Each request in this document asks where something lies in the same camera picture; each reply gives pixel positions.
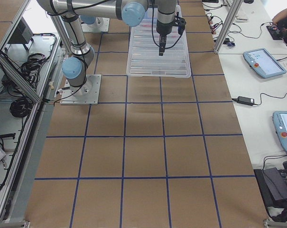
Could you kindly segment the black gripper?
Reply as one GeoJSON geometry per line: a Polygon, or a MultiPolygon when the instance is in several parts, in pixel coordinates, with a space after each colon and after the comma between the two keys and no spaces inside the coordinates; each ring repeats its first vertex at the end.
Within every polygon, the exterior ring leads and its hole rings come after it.
{"type": "Polygon", "coordinates": [[[163,56],[166,48],[166,36],[172,31],[172,22],[162,23],[157,21],[156,31],[159,34],[159,56],[163,56]]]}

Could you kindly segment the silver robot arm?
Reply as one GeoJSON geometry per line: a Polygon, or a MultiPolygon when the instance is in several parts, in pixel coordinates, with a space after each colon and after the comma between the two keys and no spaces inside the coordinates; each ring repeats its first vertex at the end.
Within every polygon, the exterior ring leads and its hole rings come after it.
{"type": "Polygon", "coordinates": [[[87,25],[92,25],[96,22],[96,17],[94,16],[81,15],[80,18],[82,22],[87,25]]]}
{"type": "Polygon", "coordinates": [[[159,55],[167,49],[167,36],[181,19],[175,0],[40,0],[38,4],[51,17],[60,17],[67,32],[72,56],[63,63],[63,74],[72,93],[88,85],[86,70],[94,58],[93,48],[84,37],[83,25],[97,27],[103,18],[123,21],[129,27],[138,26],[148,8],[157,8],[156,31],[159,55]]]}

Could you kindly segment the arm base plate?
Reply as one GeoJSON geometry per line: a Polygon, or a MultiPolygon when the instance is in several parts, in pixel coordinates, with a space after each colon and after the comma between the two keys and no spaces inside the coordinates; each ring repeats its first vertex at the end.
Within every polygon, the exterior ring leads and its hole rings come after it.
{"type": "Polygon", "coordinates": [[[109,24],[109,18],[96,17],[96,22],[92,25],[84,24],[81,20],[81,26],[84,33],[107,33],[109,24]]]}
{"type": "Polygon", "coordinates": [[[99,101],[101,75],[86,75],[86,83],[78,88],[70,87],[68,80],[65,86],[69,87],[62,94],[61,105],[97,105],[99,101]]]}

